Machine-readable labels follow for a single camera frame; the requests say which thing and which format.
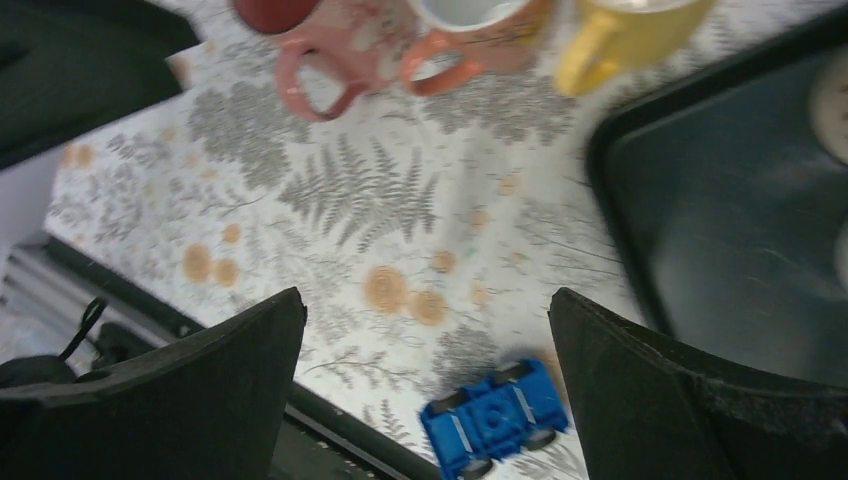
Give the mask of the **black plastic tray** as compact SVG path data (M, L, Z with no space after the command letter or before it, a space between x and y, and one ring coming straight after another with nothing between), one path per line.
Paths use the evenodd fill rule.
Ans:
M616 109L590 185L647 323L847 382L847 7Z

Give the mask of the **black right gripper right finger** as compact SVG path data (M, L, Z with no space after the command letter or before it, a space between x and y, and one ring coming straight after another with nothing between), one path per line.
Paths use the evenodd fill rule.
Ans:
M843 479L847 392L752 369L561 288L549 321L593 479Z

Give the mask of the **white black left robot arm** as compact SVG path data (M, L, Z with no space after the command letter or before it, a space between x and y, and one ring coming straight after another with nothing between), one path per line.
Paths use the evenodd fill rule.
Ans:
M1 257L42 229L72 140L182 93L190 21L148 1L1 4Z

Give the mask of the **yellow ceramic mug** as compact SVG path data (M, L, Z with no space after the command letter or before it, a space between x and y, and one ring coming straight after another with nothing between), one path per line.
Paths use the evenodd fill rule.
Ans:
M578 28L554 72L567 96L650 67L686 45L713 1L578 1Z

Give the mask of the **floral patterned table mat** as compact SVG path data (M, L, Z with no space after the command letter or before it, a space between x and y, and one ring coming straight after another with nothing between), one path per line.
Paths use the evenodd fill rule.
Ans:
M392 86L327 123L282 104L275 49L226 2L175 8L204 38L172 58L187 91L68 146L47 230L206 327L298 288L297 381L433 463L429 399L510 354L556 367L559 288L641 317L586 180L595 125L834 3L722 1L659 66L569 98L551 80L578 26L562 1L532 69Z

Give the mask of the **terracotta floral mug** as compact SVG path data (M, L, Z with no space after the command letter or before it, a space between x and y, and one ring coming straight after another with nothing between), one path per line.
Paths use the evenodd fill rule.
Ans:
M410 7L429 31L399 63L399 80L417 96L457 88L482 73L514 73L531 63L554 17L551 0L420 0ZM427 78L415 79L423 63L456 51L460 60Z

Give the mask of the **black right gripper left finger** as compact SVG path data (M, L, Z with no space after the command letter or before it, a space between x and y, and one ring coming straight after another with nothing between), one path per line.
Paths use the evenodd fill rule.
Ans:
M83 375L1 367L5 479L265 479L300 353L296 288Z

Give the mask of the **large pink speckled mug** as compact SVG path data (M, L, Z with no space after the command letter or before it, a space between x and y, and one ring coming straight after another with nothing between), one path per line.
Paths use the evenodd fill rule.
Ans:
M313 122L332 121L359 96L392 85L403 52L419 32L406 1L237 0L231 5L245 26L276 46L279 95L291 111ZM303 64L342 86L328 109L319 111L307 99L298 77Z

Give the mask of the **blue toy car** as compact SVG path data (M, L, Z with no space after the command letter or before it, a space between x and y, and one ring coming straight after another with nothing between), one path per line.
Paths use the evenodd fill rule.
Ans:
M502 461L541 450L570 426L544 363L524 358L430 401L420 412L443 479L481 479Z

